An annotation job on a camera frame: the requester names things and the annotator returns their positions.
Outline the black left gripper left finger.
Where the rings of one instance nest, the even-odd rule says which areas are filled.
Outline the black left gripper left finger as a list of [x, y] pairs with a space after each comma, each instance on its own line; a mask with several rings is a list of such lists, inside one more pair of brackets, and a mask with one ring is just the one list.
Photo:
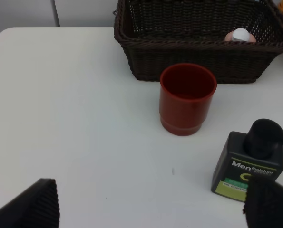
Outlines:
[[0, 228], [58, 228], [59, 222], [54, 179], [39, 179], [0, 208]]

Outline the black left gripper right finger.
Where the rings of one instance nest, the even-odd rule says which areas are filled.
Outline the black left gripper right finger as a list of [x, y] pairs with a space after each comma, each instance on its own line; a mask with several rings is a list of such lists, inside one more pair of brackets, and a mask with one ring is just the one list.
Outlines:
[[267, 178], [252, 177], [243, 213], [249, 228], [283, 228], [283, 186]]

